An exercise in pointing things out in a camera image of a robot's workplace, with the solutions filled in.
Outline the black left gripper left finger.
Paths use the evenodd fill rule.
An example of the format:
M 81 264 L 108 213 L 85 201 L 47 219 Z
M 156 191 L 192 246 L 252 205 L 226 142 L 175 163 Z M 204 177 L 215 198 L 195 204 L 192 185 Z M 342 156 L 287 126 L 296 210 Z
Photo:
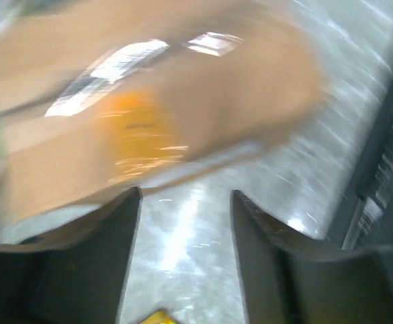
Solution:
M 0 244 L 0 323 L 115 323 L 142 194 L 20 244 Z

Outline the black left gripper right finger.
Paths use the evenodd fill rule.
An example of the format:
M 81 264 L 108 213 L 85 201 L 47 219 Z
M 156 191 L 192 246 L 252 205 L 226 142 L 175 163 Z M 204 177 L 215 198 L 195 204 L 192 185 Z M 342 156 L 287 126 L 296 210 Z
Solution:
M 339 249 L 239 190 L 230 216 L 249 323 L 393 323 L 393 246 Z

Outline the yellow utility knife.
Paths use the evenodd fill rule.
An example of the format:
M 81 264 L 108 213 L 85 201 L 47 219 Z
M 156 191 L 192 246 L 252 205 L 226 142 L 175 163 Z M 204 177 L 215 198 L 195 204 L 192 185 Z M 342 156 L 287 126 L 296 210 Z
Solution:
M 143 319 L 140 324 L 178 324 L 178 322 L 164 310 L 159 310 Z

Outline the brown cardboard express box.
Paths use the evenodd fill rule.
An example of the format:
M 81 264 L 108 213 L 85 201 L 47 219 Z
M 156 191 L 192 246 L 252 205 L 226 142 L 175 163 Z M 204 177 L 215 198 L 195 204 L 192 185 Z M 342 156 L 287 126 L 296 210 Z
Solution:
M 324 79 L 285 1 L 73 1 L 0 35 L 0 227 L 306 118 Z

